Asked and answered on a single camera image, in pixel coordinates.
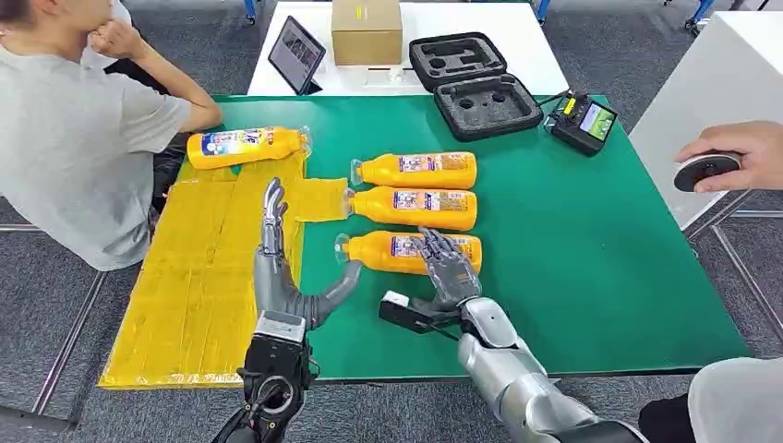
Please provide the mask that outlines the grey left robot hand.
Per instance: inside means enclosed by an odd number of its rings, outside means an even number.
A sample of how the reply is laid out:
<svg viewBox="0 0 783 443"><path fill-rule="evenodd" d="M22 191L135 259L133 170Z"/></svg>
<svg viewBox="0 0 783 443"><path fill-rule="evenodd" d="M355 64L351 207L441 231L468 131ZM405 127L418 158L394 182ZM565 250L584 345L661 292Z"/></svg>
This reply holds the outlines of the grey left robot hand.
<svg viewBox="0 0 783 443"><path fill-rule="evenodd" d="M363 265L347 262L340 279L318 295L307 295L296 287L284 251L283 218L288 205L278 177L271 179L262 197L260 244L253 264L257 310L272 310L302 317L307 330L322 326L358 285Z"/></svg>

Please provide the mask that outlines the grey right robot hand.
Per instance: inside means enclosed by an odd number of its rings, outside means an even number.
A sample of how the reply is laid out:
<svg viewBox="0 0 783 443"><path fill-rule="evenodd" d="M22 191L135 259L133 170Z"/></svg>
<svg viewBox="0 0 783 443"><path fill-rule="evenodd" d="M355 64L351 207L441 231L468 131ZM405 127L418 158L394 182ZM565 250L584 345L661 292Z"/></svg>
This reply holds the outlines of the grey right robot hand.
<svg viewBox="0 0 783 443"><path fill-rule="evenodd" d="M413 244L436 291L432 304L449 311L480 297L480 280L457 243L435 229L419 227L418 231L422 237L414 237Z"/></svg>

